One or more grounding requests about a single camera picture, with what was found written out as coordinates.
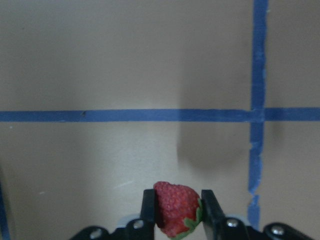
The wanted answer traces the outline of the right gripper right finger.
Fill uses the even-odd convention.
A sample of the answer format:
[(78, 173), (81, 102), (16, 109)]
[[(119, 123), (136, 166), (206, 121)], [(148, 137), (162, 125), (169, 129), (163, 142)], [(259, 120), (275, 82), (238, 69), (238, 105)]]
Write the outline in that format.
[(226, 216), (214, 192), (201, 191), (202, 223), (208, 240), (249, 240), (246, 225), (237, 217)]

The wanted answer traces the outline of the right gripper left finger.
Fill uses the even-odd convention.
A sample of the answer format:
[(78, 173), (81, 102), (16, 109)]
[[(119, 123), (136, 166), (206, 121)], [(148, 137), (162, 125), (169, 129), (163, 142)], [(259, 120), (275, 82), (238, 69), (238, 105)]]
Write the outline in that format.
[(154, 189), (143, 191), (141, 210), (138, 217), (125, 227), (126, 240), (154, 240), (156, 224), (156, 193)]

